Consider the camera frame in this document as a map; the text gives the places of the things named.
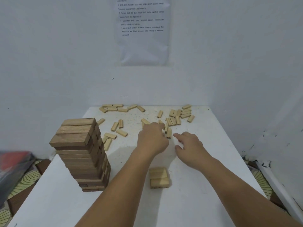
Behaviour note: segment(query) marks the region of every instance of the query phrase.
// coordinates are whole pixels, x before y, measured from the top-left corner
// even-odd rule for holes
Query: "white table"
[[[91,107],[84,115],[84,118],[106,119],[99,126],[102,135],[110,132],[113,122],[124,120],[123,130],[128,132],[128,136],[124,138],[118,135],[107,152],[112,166],[110,179],[122,168],[135,148],[138,132],[142,129],[141,119],[156,122],[158,111],[163,110],[161,120],[165,122],[170,109],[180,107],[144,108],[144,113],[135,108],[128,113],[103,114],[98,107]],[[212,156],[264,195],[210,108],[192,107],[192,113],[195,115],[194,121],[188,123],[187,119],[182,119],[182,125],[172,127],[173,133],[195,133]],[[164,166],[168,169],[172,186],[168,189],[150,189],[149,178],[146,177],[135,226],[234,226],[206,178],[178,159],[174,150],[177,143],[173,137],[165,152],[158,155],[151,164],[151,167]],[[100,193],[82,192],[60,157],[56,155],[8,227],[15,227],[16,224],[25,227],[74,227]]]

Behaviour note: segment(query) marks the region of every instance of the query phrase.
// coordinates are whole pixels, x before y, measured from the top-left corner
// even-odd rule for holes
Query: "white paper on wall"
[[[121,64],[165,65],[169,57],[171,0],[116,0],[113,4]]]

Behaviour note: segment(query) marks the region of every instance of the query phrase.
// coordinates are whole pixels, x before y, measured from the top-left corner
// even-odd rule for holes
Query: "person's right arm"
[[[175,146],[178,158],[200,171],[210,182],[237,227],[302,227],[254,188],[213,158],[194,134],[173,134],[184,145]]]

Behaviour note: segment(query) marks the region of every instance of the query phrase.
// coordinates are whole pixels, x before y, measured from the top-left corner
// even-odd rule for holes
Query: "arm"
[[[184,132],[174,136],[184,145],[184,149],[179,145],[175,146],[179,159],[204,174],[237,227],[302,227],[220,161],[210,156],[196,135]]]
[[[153,122],[139,132],[137,147],[75,227],[131,227],[137,214],[149,165],[169,141],[162,134],[164,124]]]

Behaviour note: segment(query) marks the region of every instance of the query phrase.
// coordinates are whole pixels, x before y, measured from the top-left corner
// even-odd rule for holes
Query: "wooden block tower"
[[[111,166],[95,118],[65,120],[49,144],[84,192],[107,187]]]

